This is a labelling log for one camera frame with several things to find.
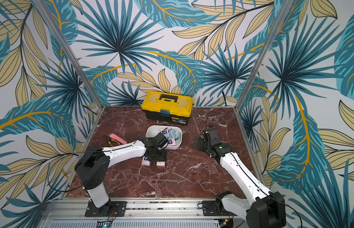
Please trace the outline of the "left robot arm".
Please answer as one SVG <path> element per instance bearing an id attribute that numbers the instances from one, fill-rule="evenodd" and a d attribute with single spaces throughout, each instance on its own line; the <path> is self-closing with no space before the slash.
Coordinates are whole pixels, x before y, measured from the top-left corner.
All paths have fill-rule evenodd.
<path id="1" fill-rule="evenodd" d="M 147 156 L 152 162 L 165 161 L 167 144 L 167 137 L 158 133 L 154 137 L 143 137 L 128 144 L 98 148 L 96 151 L 86 152 L 74 169 L 91 203 L 96 209 L 109 212 L 111 200 L 103 183 L 108 169 L 117 163 L 143 156 Z"/>

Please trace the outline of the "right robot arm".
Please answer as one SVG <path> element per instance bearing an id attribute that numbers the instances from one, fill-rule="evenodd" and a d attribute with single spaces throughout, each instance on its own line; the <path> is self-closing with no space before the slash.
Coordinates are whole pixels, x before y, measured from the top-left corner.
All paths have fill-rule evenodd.
<path id="1" fill-rule="evenodd" d="M 237 216 L 250 228 L 283 228 L 286 226 L 284 197 L 271 192 L 243 164 L 234 148 L 219 138 L 213 125 L 202 131 L 203 137 L 194 139 L 193 148 L 215 159 L 235 180 L 245 195 L 238 198 L 231 192 L 216 196 L 215 201 L 204 201 L 205 216 Z"/>

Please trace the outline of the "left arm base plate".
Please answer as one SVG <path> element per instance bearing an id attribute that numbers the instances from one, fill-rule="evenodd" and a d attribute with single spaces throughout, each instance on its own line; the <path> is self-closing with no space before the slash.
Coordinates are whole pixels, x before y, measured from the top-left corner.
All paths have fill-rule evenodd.
<path id="1" fill-rule="evenodd" d="M 91 200 L 88 202 L 85 217 L 124 217 L 126 206 L 126 201 L 109 201 L 97 208 Z"/>

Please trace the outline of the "blue elephant tissue pack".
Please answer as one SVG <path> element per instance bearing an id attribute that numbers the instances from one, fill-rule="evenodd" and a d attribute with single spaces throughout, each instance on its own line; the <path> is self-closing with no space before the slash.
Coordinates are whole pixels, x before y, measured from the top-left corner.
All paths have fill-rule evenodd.
<path id="1" fill-rule="evenodd" d="M 175 131 L 173 128 L 168 129 L 169 138 L 175 138 Z"/>

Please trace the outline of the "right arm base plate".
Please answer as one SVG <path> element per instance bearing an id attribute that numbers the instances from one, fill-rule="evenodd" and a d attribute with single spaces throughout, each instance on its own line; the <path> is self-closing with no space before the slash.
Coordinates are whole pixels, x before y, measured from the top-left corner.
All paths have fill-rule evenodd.
<path id="1" fill-rule="evenodd" d="M 228 217 L 230 216 L 230 212 L 227 212 L 222 205 L 220 205 L 218 202 L 214 200 L 205 200 L 202 201 L 202 210 L 203 210 L 203 215 L 206 217 L 211 217 L 211 216 L 225 216 Z"/>

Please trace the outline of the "pink Tempo tissue pack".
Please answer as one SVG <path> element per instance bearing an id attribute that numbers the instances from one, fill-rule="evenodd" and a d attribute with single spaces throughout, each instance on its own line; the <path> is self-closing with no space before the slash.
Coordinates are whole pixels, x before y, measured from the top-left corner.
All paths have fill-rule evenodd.
<path id="1" fill-rule="evenodd" d="M 168 146 L 176 146 L 176 140 L 174 138 L 168 139 L 167 145 Z"/>
<path id="2" fill-rule="evenodd" d="M 156 162 L 156 166 L 157 166 L 157 167 L 165 167 L 165 165 L 166 165 L 166 162 L 162 162 L 162 161 Z"/>
<path id="3" fill-rule="evenodd" d="M 142 165 L 142 166 L 147 166 L 147 167 L 149 167 L 149 166 L 151 166 L 151 164 L 152 164 L 152 162 L 143 162 L 143 159 L 142 159 L 142 161 L 141 161 L 141 165 Z"/>

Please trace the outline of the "white plastic storage box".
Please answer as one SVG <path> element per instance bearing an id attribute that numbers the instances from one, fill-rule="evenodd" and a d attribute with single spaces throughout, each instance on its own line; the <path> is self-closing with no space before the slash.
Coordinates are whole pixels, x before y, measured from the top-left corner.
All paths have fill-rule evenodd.
<path id="1" fill-rule="evenodd" d="M 166 150 L 177 150 L 181 144 L 182 144 L 182 136 L 183 136 L 183 133 L 182 133 L 182 130 L 179 128 L 179 127 L 176 127 L 176 126 L 167 126 L 167 125 L 152 125 L 150 126 L 148 129 L 147 129 L 147 132 L 146 132 L 146 137 L 147 138 L 150 138 L 150 137 L 154 137 L 156 136 L 158 133 L 161 133 L 161 131 L 163 129 L 169 129 L 169 128 L 173 128 L 174 130 L 177 130 L 179 131 L 180 133 L 180 139 L 176 141 L 176 146 L 165 146 L 165 149 Z"/>

